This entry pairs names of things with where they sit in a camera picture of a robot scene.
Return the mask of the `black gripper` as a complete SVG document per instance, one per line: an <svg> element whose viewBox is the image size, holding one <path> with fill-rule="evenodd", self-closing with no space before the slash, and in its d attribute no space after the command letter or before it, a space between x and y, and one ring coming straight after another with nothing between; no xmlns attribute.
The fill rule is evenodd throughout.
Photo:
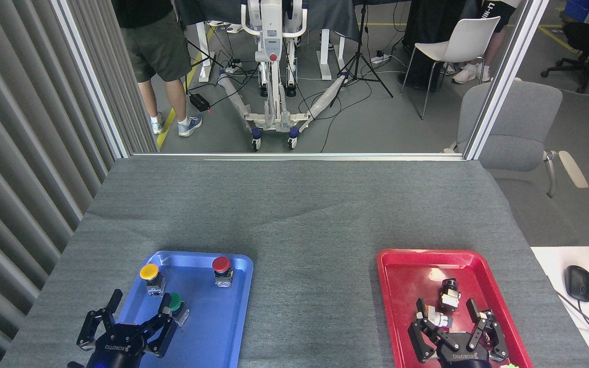
<svg viewBox="0 0 589 368"><path fill-rule="evenodd" d="M437 347L441 367L492 367L489 359L504 361L509 358L505 336L493 311L479 311L474 299L467 301L468 312L475 324L472 334L449 333L449 337L459 346L456 351L444 344L448 333L444 330L448 326L448 316L427 305L422 298L416 301L416 307L416 318L407 333L420 363L432 359L436 352L435 348L425 342L423 335ZM484 334L487 336L486 345L492 348L490 352L479 343Z"/></svg>
<svg viewBox="0 0 589 368"><path fill-rule="evenodd" d="M122 296L122 291L115 289L104 308L86 313L77 338L77 346L82 350L95 347L86 367L138 367L145 353L159 358L165 356L178 327L172 313L172 307L178 308L178 295L164 294L157 313L143 323L143 333L139 325L116 324L113 314ZM101 322L106 331L95 342Z"/></svg>

